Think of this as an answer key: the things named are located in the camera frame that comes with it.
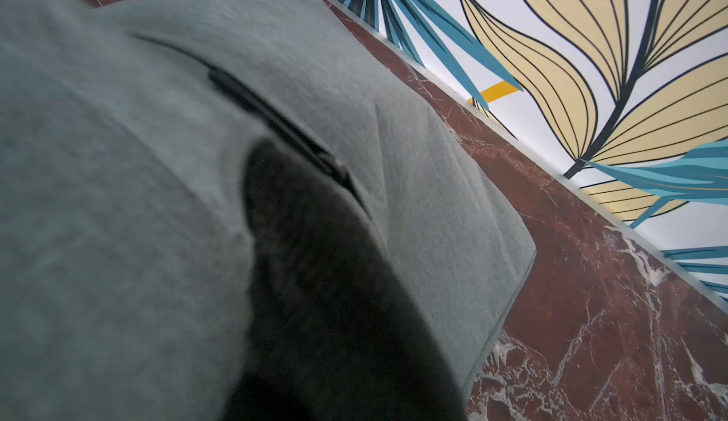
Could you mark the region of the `grey zippered laptop bag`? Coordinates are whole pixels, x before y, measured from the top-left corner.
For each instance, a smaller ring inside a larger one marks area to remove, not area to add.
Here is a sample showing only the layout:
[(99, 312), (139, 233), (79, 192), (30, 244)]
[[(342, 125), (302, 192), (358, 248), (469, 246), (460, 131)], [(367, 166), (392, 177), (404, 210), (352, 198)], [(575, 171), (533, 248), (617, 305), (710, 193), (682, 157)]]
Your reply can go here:
[(462, 420), (536, 254), (323, 0), (1, 0), (5, 420)]

